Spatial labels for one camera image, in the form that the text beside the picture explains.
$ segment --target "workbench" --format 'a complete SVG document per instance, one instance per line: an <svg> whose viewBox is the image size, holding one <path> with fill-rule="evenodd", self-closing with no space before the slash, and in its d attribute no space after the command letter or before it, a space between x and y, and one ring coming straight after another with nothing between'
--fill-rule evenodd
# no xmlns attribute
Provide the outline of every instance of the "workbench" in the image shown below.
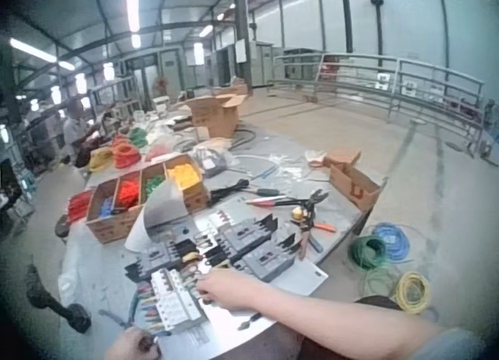
<svg viewBox="0 0 499 360"><path fill-rule="evenodd" d="M231 151L238 163L232 166L234 171L224 171L213 178L206 179L205 184L208 189L233 185L241 178L251 179L240 171L248 171L251 175L256 176L267 170L272 166L272 163L267 160L269 152L271 152L275 161L281 161L281 169L275 171L268 178L256 178L250 181L251 185L280 189L292 197L303 199L308 198L311 192L317 189L329 192L329 197L316 206L317 221L333 224L337 228L337 232L331 234L313 229L312 234L322 245L324 251L317 253L309 246L306 253L308 261L296 262L298 265L297 269L294 269L298 270L296 275L287 273L291 270L289 269L276 278L275 282L272 282L272 284L291 291L294 291L295 286L300 284L298 291L294 292L308 291L307 295L310 295L327 278L327 275L317 269L317 281L308 281L307 278L300 276L301 271L308 273L310 268L316 268L313 264L328 257L354 229L359 230L359 225L363 225L366 221L366 214L358 210L328 182L328 176L324 171L311 170L308 167L303 157L306 151L304 146L300 146L287 136L265 132L251 125L241 125L240 127L253 130L256 133L255 140ZM138 163L134 167L130 167L129 170L138 170L144 166L145 163ZM126 172L117 170L99 172L93 175L89 184L96 185ZM365 172L373 181L379 185L382 184L382 177L368 171ZM241 217L244 214L236 213L241 210L241 206L233 204L244 204L245 199L256 199L256 196L248 192L236 193L214 208L202 212L209 214L223 208L231 217ZM260 218L272 213L279 218L280 226L284 226L284 223L290 219L292 207L272 209L251 207L251 210L255 211L256 216ZM71 227L65 259L62 264L62 274L58 281L60 298L63 305L80 303L90 313L92 326L86 334L78 334L69 328L67 322L62 319L60 328L61 358L102 358L105 349L119 334L121 328L109 318L99 316L97 311L107 309L125 320L128 317L136 285L125 276L124 267L133 263L136 256L124 248L124 243L125 239L122 239L102 245L92 235L84 221ZM243 321L245 315L250 317L252 313L242 312L240 316ZM231 352L228 353L228 351L249 342L265 330L267 330L265 336L259 336L251 341L251 346L246 347L250 347L251 352L255 355L261 346L267 346L265 351L270 355L272 351L269 348L279 351L275 347L276 341L272 339L274 336L270 335L270 332L286 331L286 329L283 326L274 325L266 318L257 320L244 331L237 331L230 325L214 327L210 322L206 322L199 329L194 328L194 330L187 330L171 337L163 337L160 338L160 341L163 351L166 351L166 358L201 360L223 354L225 354L223 358L232 358ZM288 342L284 347L292 345L293 343Z"/></svg>

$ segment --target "yellow wire coil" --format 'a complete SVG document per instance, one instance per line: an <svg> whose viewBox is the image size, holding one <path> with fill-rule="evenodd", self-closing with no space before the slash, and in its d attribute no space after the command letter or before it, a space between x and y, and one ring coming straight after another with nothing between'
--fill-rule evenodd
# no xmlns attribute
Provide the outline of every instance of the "yellow wire coil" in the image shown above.
<svg viewBox="0 0 499 360"><path fill-rule="evenodd" d="M103 171L109 168L114 161L112 149L110 147L102 147L92 152L90 158L89 170L94 173L95 171Z"/></svg>
<svg viewBox="0 0 499 360"><path fill-rule="evenodd" d="M417 300L409 298L413 289L418 289L420 297ZM397 304L407 313L419 315L430 304L430 284L421 274L407 272L398 281L395 289L395 300Z"/></svg>

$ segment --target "metal railing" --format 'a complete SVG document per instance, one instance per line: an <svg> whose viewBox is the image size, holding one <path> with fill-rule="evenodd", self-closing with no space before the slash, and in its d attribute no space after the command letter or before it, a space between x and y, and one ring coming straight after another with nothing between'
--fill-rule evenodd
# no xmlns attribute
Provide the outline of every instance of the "metal railing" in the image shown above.
<svg viewBox="0 0 499 360"><path fill-rule="evenodd" d="M425 62L379 55L313 53L274 58L267 91L319 103L333 98L386 108L462 136L474 154L483 131L484 82Z"/></svg>

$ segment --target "blue wire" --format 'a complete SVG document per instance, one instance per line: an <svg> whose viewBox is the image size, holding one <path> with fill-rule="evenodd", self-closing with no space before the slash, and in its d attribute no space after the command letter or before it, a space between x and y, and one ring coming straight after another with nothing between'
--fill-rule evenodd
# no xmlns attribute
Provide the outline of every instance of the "blue wire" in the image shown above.
<svg viewBox="0 0 499 360"><path fill-rule="evenodd" d="M381 239L386 245L386 256L390 261L402 261L411 249L409 239L404 231L389 222L380 222L373 229L372 235Z"/></svg>

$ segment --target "ceiling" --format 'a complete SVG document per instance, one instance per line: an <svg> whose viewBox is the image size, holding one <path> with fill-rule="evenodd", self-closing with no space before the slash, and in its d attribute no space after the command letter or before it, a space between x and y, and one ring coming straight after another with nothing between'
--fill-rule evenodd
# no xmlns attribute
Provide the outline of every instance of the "ceiling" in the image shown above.
<svg viewBox="0 0 499 360"><path fill-rule="evenodd" d="M250 0L249 7L254 9L259 3L266 1ZM209 20L212 6L215 17L219 13L229 11L226 20L231 20L233 10L230 10L229 6L232 3L233 0L140 0L140 26L144 28L159 23ZM103 39L106 34L115 35L129 31L126 0L12 0L9 3L9 11L10 35L52 55L56 55L54 41L58 42L59 55L64 55L68 50ZM142 34L142 48L198 41L202 29L203 27L182 28L163 30L162 34L161 31ZM89 72L92 70L92 64L101 64L109 58L117 58L134 51L136 50L132 47L130 39L126 38L107 47L86 51L68 62L77 67L76 71ZM14 62L21 68L21 79L47 64L24 52L13 52ZM73 73L61 69L63 76ZM30 86L47 86L53 80L53 75L45 74L34 80Z"/></svg>

